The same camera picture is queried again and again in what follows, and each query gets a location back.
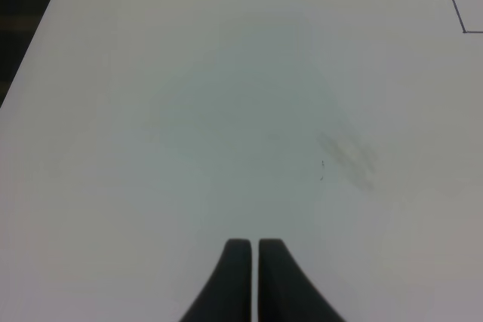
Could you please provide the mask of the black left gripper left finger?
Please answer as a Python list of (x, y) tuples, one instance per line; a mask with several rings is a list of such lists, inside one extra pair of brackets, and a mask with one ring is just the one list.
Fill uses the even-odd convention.
[(245, 239), (229, 239), (211, 276), (182, 321), (251, 320), (252, 249)]

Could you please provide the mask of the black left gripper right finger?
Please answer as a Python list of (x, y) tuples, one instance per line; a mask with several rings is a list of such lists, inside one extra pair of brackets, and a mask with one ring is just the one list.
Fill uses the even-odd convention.
[(344, 322), (281, 239), (259, 242), (257, 314), (259, 321)]

